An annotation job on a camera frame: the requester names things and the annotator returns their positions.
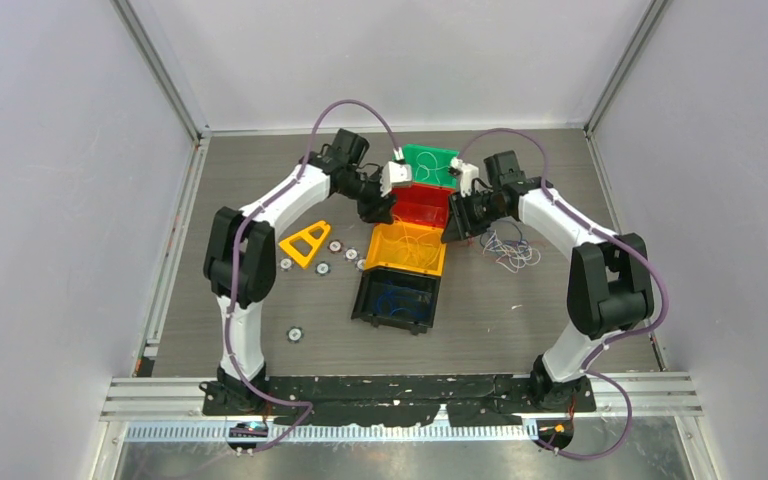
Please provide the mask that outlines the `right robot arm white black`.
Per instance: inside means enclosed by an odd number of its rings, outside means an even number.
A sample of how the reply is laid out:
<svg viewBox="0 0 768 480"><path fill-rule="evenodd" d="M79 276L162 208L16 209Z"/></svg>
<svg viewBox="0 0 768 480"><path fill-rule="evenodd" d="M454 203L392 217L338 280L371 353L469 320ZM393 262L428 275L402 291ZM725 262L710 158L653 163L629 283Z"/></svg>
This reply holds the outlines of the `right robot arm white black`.
<svg viewBox="0 0 768 480"><path fill-rule="evenodd" d="M478 237L495 221L511 218L536 230L568 260L569 322L534 361L526 387L534 405L556 410L581 390L587 369L612 342L651 317L646 244L637 234L618 235L590 222L548 180L527 176L512 151L489 156L484 164L487 182L477 166L459 157L450 161L458 188L448 198L441 240Z"/></svg>

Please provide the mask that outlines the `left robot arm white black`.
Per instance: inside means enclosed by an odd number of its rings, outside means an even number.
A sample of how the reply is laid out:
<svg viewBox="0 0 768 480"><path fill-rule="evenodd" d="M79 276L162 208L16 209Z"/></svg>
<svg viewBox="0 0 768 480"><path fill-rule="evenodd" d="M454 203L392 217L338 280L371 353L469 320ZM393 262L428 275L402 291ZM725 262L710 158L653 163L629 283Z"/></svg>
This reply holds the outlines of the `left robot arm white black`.
<svg viewBox="0 0 768 480"><path fill-rule="evenodd" d="M366 223L394 221L396 197L383 187L384 173L368 176L360 170L368 149L365 138L341 129L331 143L307 152L264 196L239 209L223 207L214 216L203 274L222 313L217 380L244 414L258 412L267 398L265 385L256 378L265 367L262 309L276 280L279 236L333 195L355 201Z"/></svg>

